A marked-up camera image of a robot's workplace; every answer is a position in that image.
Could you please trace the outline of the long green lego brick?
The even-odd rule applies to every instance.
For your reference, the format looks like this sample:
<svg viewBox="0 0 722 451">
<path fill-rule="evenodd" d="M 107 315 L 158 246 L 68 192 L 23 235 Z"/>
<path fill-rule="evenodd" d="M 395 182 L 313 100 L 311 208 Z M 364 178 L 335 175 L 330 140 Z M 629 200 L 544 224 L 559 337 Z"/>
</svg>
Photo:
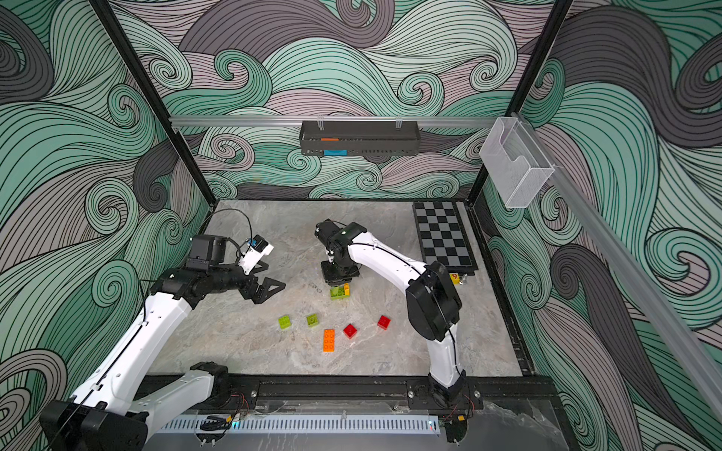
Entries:
<svg viewBox="0 0 722 451">
<path fill-rule="evenodd" d="M 332 300 L 340 300 L 346 298 L 344 296 L 343 286 L 332 287 L 329 293 Z"/>
</svg>

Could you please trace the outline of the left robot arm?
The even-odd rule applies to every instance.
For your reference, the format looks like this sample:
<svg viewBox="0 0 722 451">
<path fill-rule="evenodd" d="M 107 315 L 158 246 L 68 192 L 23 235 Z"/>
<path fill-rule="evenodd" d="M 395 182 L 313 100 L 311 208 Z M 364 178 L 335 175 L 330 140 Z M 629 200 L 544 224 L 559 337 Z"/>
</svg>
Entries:
<svg viewBox="0 0 722 451">
<path fill-rule="evenodd" d="M 155 432 L 201 403 L 231 400 L 229 370 L 214 362 L 192 366 L 182 377 L 137 397 L 152 363 L 180 324 L 212 293 L 236 289 L 262 304 L 285 288 L 259 272 L 274 247 L 263 237 L 249 239 L 235 262 L 225 263 L 230 240 L 197 235 L 182 267 L 165 271 L 149 288 L 137 318 L 94 373 L 67 401 L 52 401 L 39 423 L 50 450 L 140 450 Z"/>
</svg>

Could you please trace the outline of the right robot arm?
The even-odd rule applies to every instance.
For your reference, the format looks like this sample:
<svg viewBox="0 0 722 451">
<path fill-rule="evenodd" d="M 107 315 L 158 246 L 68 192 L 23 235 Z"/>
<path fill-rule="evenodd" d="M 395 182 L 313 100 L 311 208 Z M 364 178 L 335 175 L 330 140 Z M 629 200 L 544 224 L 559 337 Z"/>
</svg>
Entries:
<svg viewBox="0 0 722 451">
<path fill-rule="evenodd" d="M 466 382 L 457 351 L 463 303 L 449 270 L 438 261 L 406 257 L 355 222 L 340 225 L 326 219 L 315 225 L 314 235 L 325 247 L 321 268 L 329 286 L 349 283 L 367 268 L 405 295 L 408 321 L 427 342 L 432 396 L 442 406 L 456 402 Z"/>
</svg>

